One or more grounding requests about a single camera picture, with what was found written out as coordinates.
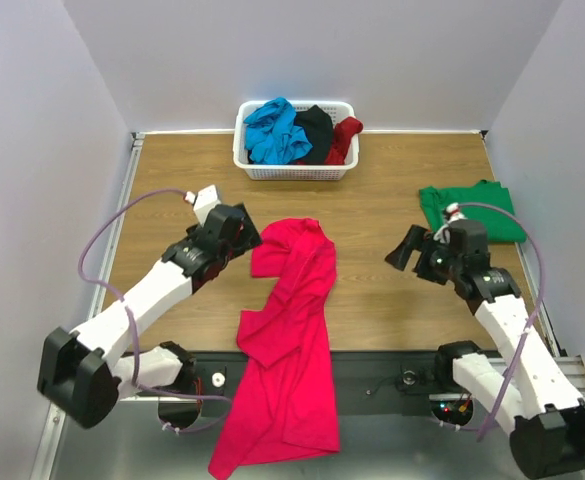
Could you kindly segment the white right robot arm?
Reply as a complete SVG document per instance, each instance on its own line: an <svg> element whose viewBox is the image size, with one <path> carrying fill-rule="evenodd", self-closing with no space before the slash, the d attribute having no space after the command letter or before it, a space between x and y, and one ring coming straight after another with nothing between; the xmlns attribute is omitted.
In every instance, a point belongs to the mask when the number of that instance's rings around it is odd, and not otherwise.
<svg viewBox="0 0 585 480"><path fill-rule="evenodd" d="M452 283L507 363L499 372L475 343L445 344L432 366L435 384L462 388L493 414L527 478L585 470L585 397L534 328L513 277L492 266L486 228L465 218L442 234L413 225L385 260L403 270L413 252L420 254L416 276Z"/></svg>

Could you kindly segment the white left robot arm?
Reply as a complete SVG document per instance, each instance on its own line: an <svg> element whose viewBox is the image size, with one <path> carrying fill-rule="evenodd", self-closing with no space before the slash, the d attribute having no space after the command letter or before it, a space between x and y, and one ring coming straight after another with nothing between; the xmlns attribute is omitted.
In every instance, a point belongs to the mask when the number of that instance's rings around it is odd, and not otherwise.
<svg viewBox="0 0 585 480"><path fill-rule="evenodd" d="M131 357L126 349L173 306L217 278L231 260L260 243L244 204L216 204L108 308L71 331L58 327L47 335L38 391L85 429L139 391L165 386L174 394L187 392L195 371L182 348L167 342Z"/></svg>

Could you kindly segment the pink red t shirt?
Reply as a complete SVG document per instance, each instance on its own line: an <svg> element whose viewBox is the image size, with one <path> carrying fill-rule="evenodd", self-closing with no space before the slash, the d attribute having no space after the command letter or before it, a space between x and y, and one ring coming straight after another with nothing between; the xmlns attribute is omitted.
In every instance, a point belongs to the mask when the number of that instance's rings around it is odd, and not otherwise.
<svg viewBox="0 0 585 480"><path fill-rule="evenodd" d="M273 278L264 307L244 310L236 343L247 366L208 471L335 454L340 434L325 304L336 281L336 248L311 218L276 221L251 259Z"/></svg>

